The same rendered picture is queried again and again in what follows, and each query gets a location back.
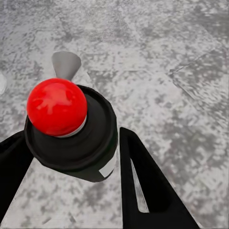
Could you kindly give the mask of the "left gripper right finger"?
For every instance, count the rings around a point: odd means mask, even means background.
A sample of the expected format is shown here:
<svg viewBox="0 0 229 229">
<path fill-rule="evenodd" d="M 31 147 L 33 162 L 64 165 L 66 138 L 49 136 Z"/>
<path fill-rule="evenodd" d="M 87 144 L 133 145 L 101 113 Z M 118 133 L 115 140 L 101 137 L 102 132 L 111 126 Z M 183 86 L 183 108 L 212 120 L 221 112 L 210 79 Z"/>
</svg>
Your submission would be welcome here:
<svg viewBox="0 0 229 229">
<path fill-rule="evenodd" d="M 138 135 L 120 127 L 123 229 L 200 229 Z M 133 161 L 149 213 L 138 210 Z"/>
</svg>

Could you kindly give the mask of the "insectifuge atomizer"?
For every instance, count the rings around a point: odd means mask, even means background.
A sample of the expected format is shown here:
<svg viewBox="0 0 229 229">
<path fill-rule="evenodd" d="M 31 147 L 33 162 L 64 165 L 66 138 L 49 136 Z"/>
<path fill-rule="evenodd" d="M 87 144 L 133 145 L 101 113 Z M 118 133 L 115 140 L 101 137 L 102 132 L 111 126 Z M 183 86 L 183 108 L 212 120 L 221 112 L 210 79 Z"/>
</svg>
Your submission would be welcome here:
<svg viewBox="0 0 229 229">
<path fill-rule="evenodd" d="M 91 87 L 72 81 L 82 65 L 73 52 L 54 52 L 57 78 L 36 85 L 27 100 L 26 145 L 46 167 L 91 182 L 113 173 L 118 150 L 117 117 L 111 103 Z"/>
</svg>

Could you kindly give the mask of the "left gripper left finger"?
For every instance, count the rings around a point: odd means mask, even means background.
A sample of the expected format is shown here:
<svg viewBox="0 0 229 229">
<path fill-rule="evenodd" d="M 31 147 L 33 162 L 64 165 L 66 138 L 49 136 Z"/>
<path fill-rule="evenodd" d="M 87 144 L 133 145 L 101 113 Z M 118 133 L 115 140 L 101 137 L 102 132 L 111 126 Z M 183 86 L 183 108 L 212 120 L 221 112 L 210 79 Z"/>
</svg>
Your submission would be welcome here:
<svg viewBox="0 0 229 229">
<path fill-rule="evenodd" d="M 33 158 L 24 130 L 0 143 L 0 224 Z"/>
</svg>

